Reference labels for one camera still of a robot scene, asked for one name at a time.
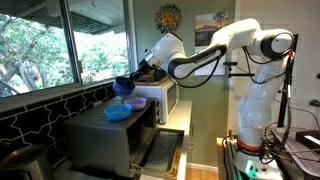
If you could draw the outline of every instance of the white countertop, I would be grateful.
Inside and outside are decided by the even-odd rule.
[[[160,128],[184,130],[184,139],[182,145],[182,153],[180,156],[179,170],[177,179],[184,180],[187,164],[187,146],[189,139],[189,129],[191,120],[191,101],[179,101],[173,112],[170,114],[169,120],[165,125],[159,125]],[[102,180],[101,178],[85,175],[80,172],[70,171],[71,161],[65,161],[54,172],[56,180]],[[142,175],[140,180],[160,180],[152,176]]]

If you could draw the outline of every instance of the poster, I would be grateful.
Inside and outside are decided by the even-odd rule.
[[[228,12],[219,12],[212,14],[202,14],[196,15],[195,17],[195,53],[198,53],[210,44],[212,35],[226,26],[228,23]],[[213,75],[224,75],[225,66],[225,56],[223,56],[217,66],[216,71]],[[198,70],[195,71],[195,75],[203,76],[210,75],[216,62],[212,62]]]

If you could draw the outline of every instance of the window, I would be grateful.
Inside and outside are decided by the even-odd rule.
[[[128,9],[126,0],[1,2],[0,98],[129,74]]]

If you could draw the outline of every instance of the microwave door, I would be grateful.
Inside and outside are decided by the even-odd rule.
[[[148,148],[130,164],[130,172],[176,179],[184,131],[159,128]]]

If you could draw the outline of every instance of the green wall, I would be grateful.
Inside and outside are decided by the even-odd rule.
[[[195,15],[227,11],[228,23],[234,22],[235,0],[134,0],[137,53],[140,61],[144,57],[144,49],[152,48],[164,35],[156,28],[155,14],[160,6],[167,3],[176,4],[181,9],[182,21],[176,34],[183,39],[187,56],[194,54]],[[195,85],[205,78],[191,75],[182,83]],[[189,158],[191,163],[218,166],[216,137],[225,137],[227,132],[228,83],[226,76],[213,76],[201,87],[180,88],[180,100],[191,100],[193,103],[194,150]]]

